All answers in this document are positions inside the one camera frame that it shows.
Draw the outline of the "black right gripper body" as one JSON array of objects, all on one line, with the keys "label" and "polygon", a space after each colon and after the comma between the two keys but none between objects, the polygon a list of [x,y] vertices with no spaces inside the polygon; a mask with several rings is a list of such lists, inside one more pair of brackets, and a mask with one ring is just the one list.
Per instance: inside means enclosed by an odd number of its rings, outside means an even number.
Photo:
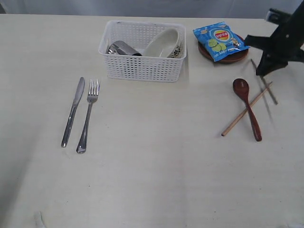
[{"label": "black right gripper body", "polygon": [[271,9],[280,15],[275,31],[269,37],[247,35],[244,44],[262,50],[261,59],[303,62],[304,8],[298,7],[292,14]]}]

